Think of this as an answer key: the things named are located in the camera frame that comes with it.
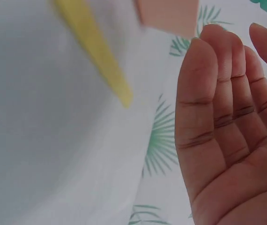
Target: hand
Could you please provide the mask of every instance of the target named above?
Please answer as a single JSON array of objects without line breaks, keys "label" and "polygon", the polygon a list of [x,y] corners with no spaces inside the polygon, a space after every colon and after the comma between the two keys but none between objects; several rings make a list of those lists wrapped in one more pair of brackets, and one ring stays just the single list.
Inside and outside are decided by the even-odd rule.
[{"label": "hand", "polygon": [[[267,63],[267,29],[252,42]],[[175,142],[196,225],[267,225],[267,79],[216,25],[192,40],[178,78]]]}]

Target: yellow stripe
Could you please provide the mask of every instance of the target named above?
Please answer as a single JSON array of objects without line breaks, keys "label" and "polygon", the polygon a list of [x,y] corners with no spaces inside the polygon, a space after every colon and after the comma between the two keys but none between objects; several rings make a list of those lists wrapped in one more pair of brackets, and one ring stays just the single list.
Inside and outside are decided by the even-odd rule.
[{"label": "yellow stripe", "polygon": [[89,5],[85,0],[54,0],[54,2],[77,36],[81,46],[90,54],[102,77],[119,97],[123,106],[128,108],[133,94]]}]

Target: pink object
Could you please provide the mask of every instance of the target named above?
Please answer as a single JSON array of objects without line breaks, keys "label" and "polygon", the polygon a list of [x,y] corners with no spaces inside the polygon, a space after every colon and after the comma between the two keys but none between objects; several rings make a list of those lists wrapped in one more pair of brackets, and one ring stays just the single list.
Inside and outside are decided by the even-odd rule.
[{"label": "pink object", "polygon": [[199,0],[137,0],[141,22],[184,38],[195,36]]}]

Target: fingernail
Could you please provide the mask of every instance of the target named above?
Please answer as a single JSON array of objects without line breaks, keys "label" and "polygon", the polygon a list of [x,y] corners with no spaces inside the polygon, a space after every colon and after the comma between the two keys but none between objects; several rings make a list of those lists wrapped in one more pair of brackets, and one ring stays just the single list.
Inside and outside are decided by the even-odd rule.
[{"label": "fingernail", "polygon": [[264,28],[264,29],[266,29],[264,26],[262,26],[262,25],[260,25],[260,24],[258,24],[258,23],[255,23],[255,22],[253,22],[250,26],[251,26],[251,27],[252,27],[252,26],[255,26],[255,27],[259,27],[259,28]]},{"label": "fingernail", "polygon": [[195,40],[199,40],[199,38],[198,38],[198,37],[193,37],[193,38],[191,39],[191,44],[192,44],[193,42],[195,42]]}]

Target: patterned fabric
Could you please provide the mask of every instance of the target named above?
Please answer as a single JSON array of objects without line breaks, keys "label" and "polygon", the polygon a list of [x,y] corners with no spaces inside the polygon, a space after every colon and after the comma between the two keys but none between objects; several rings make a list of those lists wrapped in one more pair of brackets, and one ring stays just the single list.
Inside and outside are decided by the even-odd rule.
[{"label": "patterned fabric", "polygon": [[[267,0],[203,1],[196,35],[199,36],[207,24],[219,24],[238,34],[245,45],[253,48],[248,34],[251,23],[267,27]],[[172,38],[169,73],[157,104],[140,189],[129,225],[194,224],[174,144],[177,77],[190,42],[178,36]],[[267,65],[263,64],[263,67],[267,76]]]}]

